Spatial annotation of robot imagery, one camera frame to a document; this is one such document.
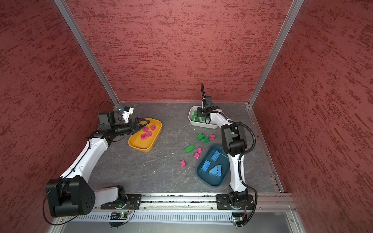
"yellow tray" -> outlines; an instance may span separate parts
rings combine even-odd
[[[144,134],[144,130],[140,130],[139,132],[135,133],[128,139],[128,144],[130,147],[142,151],[142,152],[149,152],[153,149],[154,144],[156,143],[161,131],[162,131],[162,122],[152,118],[145,118],[145,120],[150,120],[150,123],[147,125],[149,127],[149,131],[151,132],[151,137],[145,140],[141,140],[141,134]],[[156,126],[156,130],[152,131],[150,127],[152,125]]]

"gray marbled tabletop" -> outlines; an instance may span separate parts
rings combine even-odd
[[[200,159],[193,158],[196,150],[186,153],[184,148],[194,144],[201,147],[203,154],[213,144],[222,142],[221,129],[208,129],[192,126],[188,120],[191,103],[127,103],[133,107],[131,118],[154,118],[162,122],[162,132],[148,152],[140,152],[128,145],[129,136],[113,142],[101,156],[89,179],[93,190],[111,185],[123,185],[126,192],[229,192],[230,172],[222,185],[213,188],[201,181],[196,175]],[[232,120],[241,121],[249,126],[250,122],[245,104],[217,104]],[[198,134],[215,134],[215,140],[209,143],[199,142]],[[273,192],[270,176],[261,155],[256,147],[245,156],[245,180],[258,192]],[[186,167],[180,166],[184,160]]]

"green toy brick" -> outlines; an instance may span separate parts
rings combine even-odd
[[[201,140],[203,139],[203,137],[204,137],[204,135],[200,133],[200,134],[197,136],[198,141],[201,141]]]
[[[194,145],[190,145],[187,148],[185,148],[185,152],[189,153],[189,152],[191,152],[194,149],[195,149]]]

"red wall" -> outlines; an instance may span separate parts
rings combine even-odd
[[[66,2],[120,100],[248,101],[292,0]]]
[[[305,1],[254,104],[307,232],[373,232],[372,59],[372,1]]]
[[[45,184],[110,99],[52,0],[1,1],[0,44],[0,232],[45,232]]]

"robotic arm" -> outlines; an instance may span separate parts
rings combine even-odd
[[[60,178],[51,179],[46,185],[46,198],[52,217],[83,215],[108,202],[119,207],[127,202],[122,186],[93,191],[88,185],[88,179],[98,159],[116,136],[135,134],[150,123],[140,118],[135,118],[134,122],[128,120],[133,110],[125,107],[118,111],[99,113],[98,130],[88,137],[77,159]]]
[[[211,96],[206,96],[204,86],[201,84],[202,91],[202,108],[197,108],[198,117],[208,117],[214,121],[222,129],[222,146],[224,151],[228,154],[229,165],[231,169],[231,189],[229,193],[229,200],[233,208],[240,208],[245,202],[249,201],[248,189],[255,192],[255,204],[257,203],[257,192],[254,188],[245,183],[244,177],[244,156],[252,151],[255,147],[255,135],[253,131],[242,122],[235,122],[228,118],[218,106],[214,106]],[[247,148],[247,141],[245,135],[247,129],[252,138],[253,143],[251,147]],[[248,217],[247,222],[252,217],[254,211]]]

